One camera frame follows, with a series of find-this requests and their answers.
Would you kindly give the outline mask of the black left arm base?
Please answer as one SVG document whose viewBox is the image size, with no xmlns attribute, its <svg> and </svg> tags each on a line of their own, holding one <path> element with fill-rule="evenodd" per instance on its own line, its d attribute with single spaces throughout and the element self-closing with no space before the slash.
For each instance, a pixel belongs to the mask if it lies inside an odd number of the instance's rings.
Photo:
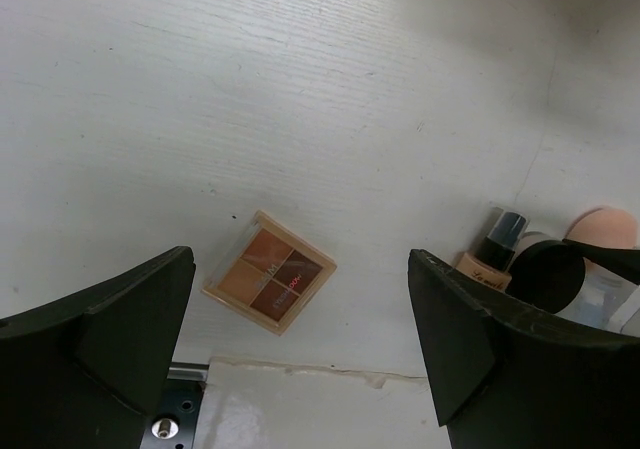
<svg viewBox="0 0 640 449">
<path fill-rule="evenodd" d="M 140 449 L 194 447 L 208 372 L 208 364 L 171 364 L 158 409 L 147 420 Z"/>
</svg>

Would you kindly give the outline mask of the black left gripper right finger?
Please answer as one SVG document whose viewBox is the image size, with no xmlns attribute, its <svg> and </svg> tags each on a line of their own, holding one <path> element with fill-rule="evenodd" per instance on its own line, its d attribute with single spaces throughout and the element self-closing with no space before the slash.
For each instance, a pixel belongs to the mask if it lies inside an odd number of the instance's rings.
<svg viewBox="0 0 640 449">
<path fill-rule="evenodd" d="M 635 448 L 639 341 L 481 285 L 422 249 L 408 289 L 438 423 L 455 448 Z"/>
</svg>

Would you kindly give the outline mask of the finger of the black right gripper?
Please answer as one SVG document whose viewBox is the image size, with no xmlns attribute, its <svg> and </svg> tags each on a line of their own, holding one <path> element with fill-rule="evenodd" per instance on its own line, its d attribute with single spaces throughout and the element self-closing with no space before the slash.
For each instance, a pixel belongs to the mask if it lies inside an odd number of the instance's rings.
<svg viewBox="0 0 640 449">
<path fill-rule="evenodd" d="M 640 252 L 638 249 L 613 249 L 569 239 L 563 242 L 583 258 L 635 285 L 640 284 Z"/>
</svg>

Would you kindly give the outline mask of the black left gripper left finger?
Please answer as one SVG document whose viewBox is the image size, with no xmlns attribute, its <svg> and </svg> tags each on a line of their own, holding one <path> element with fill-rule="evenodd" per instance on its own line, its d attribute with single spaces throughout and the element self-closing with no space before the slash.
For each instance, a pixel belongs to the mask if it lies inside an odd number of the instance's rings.
<svg viewBox="0 0 640 449">
<path fill-rule="evenodd" d="M 175 247 L 1 321 L 4 448 L 137 448 L 161 393 L 195 275 Z"/>
</svg>

